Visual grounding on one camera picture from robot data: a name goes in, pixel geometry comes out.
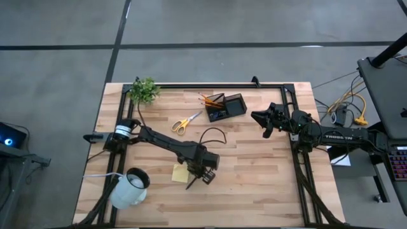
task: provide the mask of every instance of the gray concrete floor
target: gray concrete floor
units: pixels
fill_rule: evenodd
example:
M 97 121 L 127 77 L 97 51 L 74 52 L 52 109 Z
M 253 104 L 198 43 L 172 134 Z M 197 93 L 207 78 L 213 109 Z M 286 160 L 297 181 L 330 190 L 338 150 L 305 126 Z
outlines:
M 124 2 L 0 1 L 0 46 L 113 44 Z M 407 31 L 406 22 L 396 0 L 133 0 L 123 43 L 392 41 Z M 113 82 L 136 76 L 246 82 L 257 76 L 317 85 L 355 71 L 358 59 L 384 48 L 121 50 Z M 0 51 L 0 121 L 29 128 L 31 151 L 52 158 L 20 197 L 15 228 L 71 222 L 89 147 L 82 135 L 93 129 L 111 53 Z M 354 76 L 316 88 L 315 97 L 334 102 Z M 362 94 L 373 124 L 377 113 L 367 91 Z M 372 202 L 377 193 L 372 178 L 336 182 L 348 223 L 405 228 L 407 218 L 388 178 L 387 204 Z

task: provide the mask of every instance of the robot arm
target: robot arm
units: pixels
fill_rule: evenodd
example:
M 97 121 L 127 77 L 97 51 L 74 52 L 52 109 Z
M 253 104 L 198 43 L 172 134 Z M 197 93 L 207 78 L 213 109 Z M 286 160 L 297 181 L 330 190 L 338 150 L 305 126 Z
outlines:
M 131 138 L 133 129 L 140 126 L 137 137 Z M 177 155 L 177 161 L 187 163 L 187 168 L 197 179 L 202 177 L 204 183 L 209 184 L 214 178 L 219 166 L 219 155 L 207 151 L 207 148 L 194 141 L 178 141 L 151 129 L 142 126 L 139 120 L 124 119 L 116 126 L 115 131 L 109 134 L 104 145 L 104 150 L 118 152 L 123 146 L 148 142 Z
M 318 145 L 362 148 L 365 151 L 386 151 L 387 136 L 366 128 L 323 127 L 310 114 L 294 110 L 291 118 L 284 114 L 284 107 L 271 103 L 266 111 L 253 111 L 251 116 L 263 127 L 264 138 L 269 138 L 273 129 L 298 135 L 296 149 L 311 152 Z

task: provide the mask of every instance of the keyboard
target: keyboard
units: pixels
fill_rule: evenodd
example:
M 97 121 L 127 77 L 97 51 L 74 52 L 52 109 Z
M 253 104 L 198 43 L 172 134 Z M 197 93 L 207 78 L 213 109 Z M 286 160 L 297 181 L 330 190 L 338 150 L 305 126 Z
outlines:
M 387 155 L 396 181 L 407 181 L 407 150 L 394 150 Z

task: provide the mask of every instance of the black pen holder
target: black pen holder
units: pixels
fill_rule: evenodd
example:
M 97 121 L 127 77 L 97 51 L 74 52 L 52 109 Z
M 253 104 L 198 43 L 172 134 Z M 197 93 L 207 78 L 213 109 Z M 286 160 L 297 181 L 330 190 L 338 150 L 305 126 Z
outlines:
M 208 99 L 213 102 L 205 103 L 206 112 L 210 122 L 242 115 L 247 111 L 242 94 L 225 97 L 224 93 L 221 93 L 211 95 Z

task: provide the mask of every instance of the blue light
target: blue light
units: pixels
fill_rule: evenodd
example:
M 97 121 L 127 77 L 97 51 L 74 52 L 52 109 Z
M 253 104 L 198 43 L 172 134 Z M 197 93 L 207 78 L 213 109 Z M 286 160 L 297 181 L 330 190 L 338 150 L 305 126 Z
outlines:
M 4 141 L 4 143 L 5 143 L 6 146 L 11 146 L 11 144 L 13 144 L 13 140 L 11 140 L 11 139 L 6 139 L 6 140 Z

